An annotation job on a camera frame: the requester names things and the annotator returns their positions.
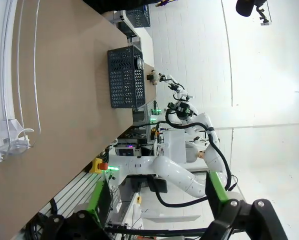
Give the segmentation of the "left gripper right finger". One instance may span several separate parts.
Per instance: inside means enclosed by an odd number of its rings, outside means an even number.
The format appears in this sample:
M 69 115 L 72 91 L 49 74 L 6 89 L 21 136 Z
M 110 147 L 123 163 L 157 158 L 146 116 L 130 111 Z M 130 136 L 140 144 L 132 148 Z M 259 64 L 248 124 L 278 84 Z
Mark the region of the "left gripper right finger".
M 205 194 L 214 221 L 206 231 L 206 240 L 228 240 L 234 232 L 245 232 L 251 240 L 286 240 L 288 237 L 278 215 L 267 199 L 252 204 L 229 198 L 217 173 L 206 175 Z

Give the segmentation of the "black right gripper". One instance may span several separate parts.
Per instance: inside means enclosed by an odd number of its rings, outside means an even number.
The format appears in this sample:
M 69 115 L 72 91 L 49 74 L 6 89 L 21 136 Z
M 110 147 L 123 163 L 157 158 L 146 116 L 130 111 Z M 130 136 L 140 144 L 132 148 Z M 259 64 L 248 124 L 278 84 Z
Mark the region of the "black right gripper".
M 176 104 L 176 115 L 178 118 L 188 118 L 191 116 L 190 105 L 184 101 Z

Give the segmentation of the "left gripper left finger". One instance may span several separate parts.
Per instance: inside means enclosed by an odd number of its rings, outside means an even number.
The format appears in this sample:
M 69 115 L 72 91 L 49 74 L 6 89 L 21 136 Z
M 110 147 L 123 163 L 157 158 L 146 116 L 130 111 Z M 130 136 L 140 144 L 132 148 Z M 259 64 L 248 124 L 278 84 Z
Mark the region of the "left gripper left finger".
M 87 206 L 71 216 L 52 215 L 46 221 L 42 240 L 108 240 L 105 223 L 112 208 L 107 180 L 98 181 Z

